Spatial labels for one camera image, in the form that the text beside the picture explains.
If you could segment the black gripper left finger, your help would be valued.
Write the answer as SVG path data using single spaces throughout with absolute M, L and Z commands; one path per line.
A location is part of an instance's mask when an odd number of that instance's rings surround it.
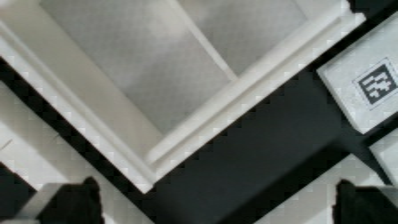
M 15 218 L 37 224 L 104 224 L 95 179 L 86 177 L 79 183 L 47 183 Z

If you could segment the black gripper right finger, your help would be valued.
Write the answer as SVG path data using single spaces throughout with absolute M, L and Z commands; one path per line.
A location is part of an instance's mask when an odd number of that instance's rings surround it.
M 335 185 L 333 224 L 398 224 L 398 188 L 357 186 L 346 179 Z

